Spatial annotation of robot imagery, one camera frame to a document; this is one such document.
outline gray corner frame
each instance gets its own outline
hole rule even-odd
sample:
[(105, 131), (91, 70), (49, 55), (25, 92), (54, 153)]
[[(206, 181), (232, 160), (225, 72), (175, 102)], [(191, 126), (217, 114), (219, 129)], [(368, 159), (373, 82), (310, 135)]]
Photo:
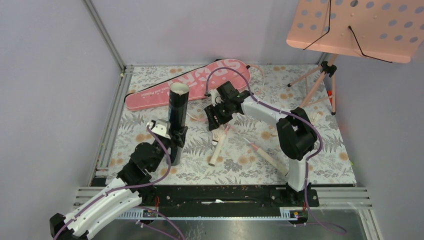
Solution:
[(99, 13), (97, 12), (96, 8), (93, 5), (93, 2), (91, 0), (82, 0), (85, 7), (87, 8), (88, 13), (90, 14), (95, 26), (97, 27), (101, 37), (103, 38), (104, 42), (106, 43), (107, 48), (109, 49), (110, 53), (112, 54), (116, 64), (119, 66), (120, 70), (124, 72), (125, 70), (125, 63), (122, 60), (117, 48), (114, 45), (114, 42), (111, 39), (111, 36), (109, 35), (108, 31), (105, 28), (105, 25), (102, 22), (102, 19), (100, 19)]
[(113, 96), (106, 125), (94, 159), (90, 177), (87, 186), (90, 186), (94, 177), (105, 176), (108, 174), (109, 161), (114, 148), (115, 138), (118, 133), (119, 123), (122, 111), (124, 110), (124, 99), (130, 87), (131, 78), (133, 77), (133, 66), (127, 66), (125, 73), (121, 75), (116, 91)]

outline white tube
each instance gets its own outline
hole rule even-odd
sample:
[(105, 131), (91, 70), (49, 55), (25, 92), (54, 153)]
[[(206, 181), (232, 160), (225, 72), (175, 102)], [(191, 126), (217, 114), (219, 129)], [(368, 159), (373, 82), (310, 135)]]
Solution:
[(217, 162), (217, 159), (220, 156), (221, 150), (223, 149), (226, 137), (227, 137), (227, 134), (224, 134), (219, 138), (218, 144), (216, 145), (215, 150), (213, 151), (212, 157), (210, 158), (210, 161), (209, 161), (210, 166), (215, 167), (215, 163)]

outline black wire on stand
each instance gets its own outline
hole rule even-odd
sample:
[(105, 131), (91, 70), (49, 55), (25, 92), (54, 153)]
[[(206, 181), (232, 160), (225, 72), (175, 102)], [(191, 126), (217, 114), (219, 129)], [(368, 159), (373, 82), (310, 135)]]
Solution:
[(350, 25), (348, 26), (348, 28), (349, 28), (349, 29), (350, 29), (350, 31), (352, 32), (353, 37), (355, 38), (356, 44), (358, 45), (359, 50), (360, 50), (360, 53), (362, 54), (362, 56), (367, 57), (367, 58), (377, 59), (377, 60), (380, 60), (380, 61), (383, 61), (383, 62), (386, 62), (386, 63), (393, 63), (392, 61), (387, 61), (387, 60), (383, 60), (383, 59), (376, 58), (376, 57), (373, 57), (373, 56), (365, 55), (365, 54), (364, 54), (364, 52), (362, 51), (361, 46), (359, 45), (359, 42), (358, 42), (357, 36), (355, 35), (354, 30), (352, 29), (352, 27), (351, 27)]
[(322, 39), (325, 35), (327, 35), (330, 32), (330, 23), (331, 23), (331, 1), (329, 1), (329, 13), (328, 13), (328, 30), (326, 33), (324, 33), (322, 36), (320, 36), (317, 40), (313, 41), (311, 44), (309, 44), (307, 47), (305, 47), (303, 50), (306, 50), (307, 48), (309, 48), (310, 46), (312, 46), (312, 44), (316, 43), (318, 40)]

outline pink badminton racket cover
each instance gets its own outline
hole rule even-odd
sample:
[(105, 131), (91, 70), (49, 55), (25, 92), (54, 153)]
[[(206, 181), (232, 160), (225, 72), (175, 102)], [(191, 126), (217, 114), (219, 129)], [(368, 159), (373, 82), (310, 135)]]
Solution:
[[(205, 98), (206, 79), (209, 74), (220, 67), (228, 67), (234, 69), (249, 81), (250, 72), (242, 61), (237, 59), (224, 59), (215, 61), (209, 65), (194, 69), (183, 75), (171, 78), (167, 82), (161, 83), (154, 87), (132, 93), (125, 98), (125, 105), (130, 111), (138, 111), (153, 107), (166, 106), (169, 103), (169, 86), (172, 83), (185, 83), (190, 87), (188, 100), (196, 100)], [(216, 89), (226, 81), (230, 81), (234, 88), (240, 90), (246, 87), (246, 82), (237, 73), (222, 69), (216, 71), (209, 79), (209, 90)]]

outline black bracket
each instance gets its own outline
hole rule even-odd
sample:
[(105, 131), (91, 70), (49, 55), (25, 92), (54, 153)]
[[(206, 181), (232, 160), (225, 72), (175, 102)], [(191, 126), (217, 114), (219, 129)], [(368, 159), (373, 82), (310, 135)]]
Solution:
[(328, 61), (323, 61), (321, 63), (321, 67), (322, 67), (322, 71), (329, 74), (328, 76), (331, 78), (333, 76), (333, 74), (336, 72), (337, 67), (336, 65), (331, 65), (329, 66), (329, 62)]
[[(307, 202), (310, 207), (319, 207), (317, 190), (311, 189), (311, 183), (306, 187)], [(305, 190), (295, 191), (288, 184), (285, 189), (272, 189), (269, 191), (272, 207), (303, 207), (305, 202)]]
[[(59, 230), (65, 225), (65, 216), (60, 214), (60, 213), (56, 213), (55, 215), (53, 215), (50, 220), (50, 235), (52, 238), (55, 237), (55, 235), (59, 232)], [(67, 227), (65, 227), (63, 229), (63, 231), (60, 233), (60, 235), (57, 237), (57, 240), (87, 240), (88, 237), (87, 235), (89, 234), (89, 231), (85, 231), (83, 235), (81, 236), (75, 236), (73, 235), (74, 230), (73, 229), (69, 229)]]
[[(150, 182), (153, 172), (162, 159), (163, 155), (156, 152), (156, 147), (150, 143), (142, 142), (135, 147), (129, 162), (118, 172), (117, 178), (122, 179), (127, 185), (140, 185)], [(149, 196), (153, 187), (131, 188), (131, 192), (138, 191), (143, 199)]]
[[(305, 110), (297, 107), (290, 111), (292, 114), (311, 122)], [(302, 160), (304, 155), (314, 149), (315, 141), (318, 139), (317, 134), (304, 122), (287, 116), (280, 118), (276, 123), (279, 146), (283, 153), (291, 159)]]
[(204, 108), (209, 131), (215, 130), (220, 125), (226, 124), (233, 119), (233, 113), (243, 113), (242, 103), (250, 96), (249, 91), (239, 92), (230, 81), (225, 82), (216, 89), (222, 98), (222, 102), (209, 105)]
[(177, 145), (180, 148), (184, 147), (184, 143), (186, 142), (186, 133), (189, 129), (188, 126), (181, 128), (179, 131), (175, 130), (172, 133), (172, 143)]

